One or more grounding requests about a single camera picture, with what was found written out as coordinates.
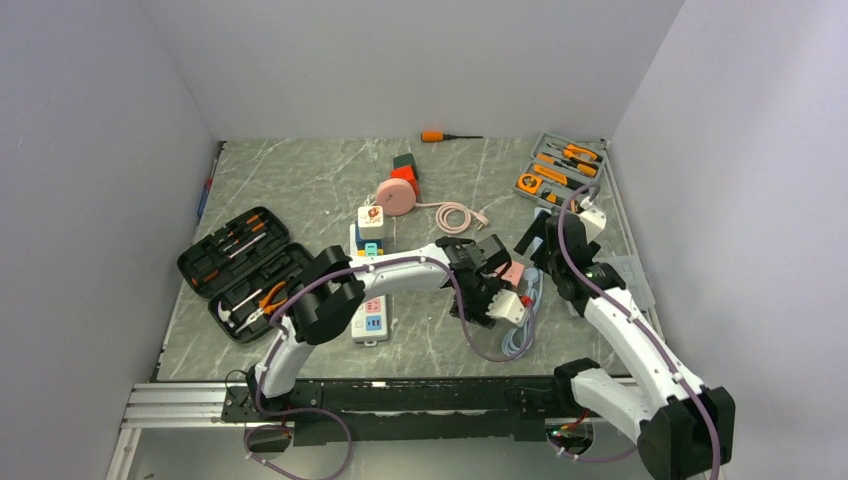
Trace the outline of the pink cube adapter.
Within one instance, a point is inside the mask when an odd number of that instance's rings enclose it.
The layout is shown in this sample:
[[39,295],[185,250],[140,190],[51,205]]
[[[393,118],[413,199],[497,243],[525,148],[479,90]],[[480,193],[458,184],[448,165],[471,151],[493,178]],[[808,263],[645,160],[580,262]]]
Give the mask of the pink cube adapter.
[[523,279],[526,267],[517,261],[511,261],[502,265],[497,275],[504,281],[508,282],[512,290],[517,290]]

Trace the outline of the light blue power strip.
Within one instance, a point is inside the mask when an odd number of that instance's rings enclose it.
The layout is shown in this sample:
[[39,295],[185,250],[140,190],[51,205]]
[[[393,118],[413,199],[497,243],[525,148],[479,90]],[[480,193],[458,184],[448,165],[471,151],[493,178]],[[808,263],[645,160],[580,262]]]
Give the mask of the light blue power strip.
[[536,207],[534,209],[534,220],[532,225],[535,228],[544,228],[546,221],[551,217],[552,211],[548,208]]

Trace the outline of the clear plastic screw box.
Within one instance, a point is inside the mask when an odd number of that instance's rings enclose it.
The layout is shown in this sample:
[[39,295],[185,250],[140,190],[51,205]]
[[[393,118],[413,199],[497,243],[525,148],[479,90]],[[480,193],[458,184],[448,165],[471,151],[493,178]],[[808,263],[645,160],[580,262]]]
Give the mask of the clear plastic screw box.
[[627,289],[642,311],[649,311],[656,305],[650,283],[637,255],[600,257],[598,262],[607,263],[614,268],[625,281]]

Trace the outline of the grey tool case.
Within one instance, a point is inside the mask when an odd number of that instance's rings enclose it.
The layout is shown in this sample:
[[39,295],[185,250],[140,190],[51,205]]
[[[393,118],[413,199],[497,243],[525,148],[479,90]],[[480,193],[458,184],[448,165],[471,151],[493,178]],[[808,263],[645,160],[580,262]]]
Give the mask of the grey tool case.
[[[542,133],[513,182],[513,191],[538,206],[559,209],[580,187],[599,182],[606,169],[608,142],[602,138],[573,140],[550,132]],[[540,180],[535,195],[516,187],[520,175],[530,173]]]

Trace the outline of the red cube adapter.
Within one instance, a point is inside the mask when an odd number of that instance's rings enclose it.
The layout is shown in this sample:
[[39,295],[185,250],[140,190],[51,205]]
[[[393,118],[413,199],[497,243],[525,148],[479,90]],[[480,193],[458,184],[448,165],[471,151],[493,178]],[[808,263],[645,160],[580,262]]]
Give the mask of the red cube adapter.
[[404,165],[399,168],[395,168],[390,172],[390,177],[392,179],[401,179],[405,180],[409,183],[414,191],[416,197],[418,197],[421,193],[420,186],[418,182],[418,174],[414,167],[411,165]]

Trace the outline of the black tool case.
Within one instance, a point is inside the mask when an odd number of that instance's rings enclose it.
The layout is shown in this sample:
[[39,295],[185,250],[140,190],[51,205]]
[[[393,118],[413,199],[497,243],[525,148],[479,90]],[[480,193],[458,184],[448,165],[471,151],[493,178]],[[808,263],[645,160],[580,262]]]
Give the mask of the black tool case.
[[238,336],[235,330],[281,281],[287,287],[312,253],[292,240],[288,227],[264,206],[253,207],[197,241],[177,259],[190,288],[207,300],[210,315],[236,343],[257,340],[270,330],[269,317]]

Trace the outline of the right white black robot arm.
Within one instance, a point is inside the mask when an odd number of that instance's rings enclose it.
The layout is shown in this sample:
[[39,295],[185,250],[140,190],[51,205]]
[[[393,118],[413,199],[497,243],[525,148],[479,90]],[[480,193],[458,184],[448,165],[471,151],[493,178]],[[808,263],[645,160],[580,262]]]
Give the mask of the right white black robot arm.
[[708,387],[665,345],[613,266],[595,259],[590,236],[603,214],[540,212],[519,240],[559,296],[599,331],[635,382],[628,388],[597,362],[582,358],[553,373],[557,411],[589,410],[626,435],[654,479],[718,475],[732,458],[736,405],[724,387]]

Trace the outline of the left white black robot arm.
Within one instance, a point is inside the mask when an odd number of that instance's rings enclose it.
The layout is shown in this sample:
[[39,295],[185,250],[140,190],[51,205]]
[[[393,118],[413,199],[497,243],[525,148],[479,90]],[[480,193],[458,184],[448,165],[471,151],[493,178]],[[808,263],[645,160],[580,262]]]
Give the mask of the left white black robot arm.
[[279,417],[314,349],[344,333],[359,307],[373,298],[450,287],[452,313],[463,324],[522,325],[524,304],[502,271],[510,264],[496,235],[480,241],[444,236],[382,256],[346,255],[338,245],[324,249],[286,287],[286,300],[270,317],[278,334],[248,372],[248,407],[264,420]]

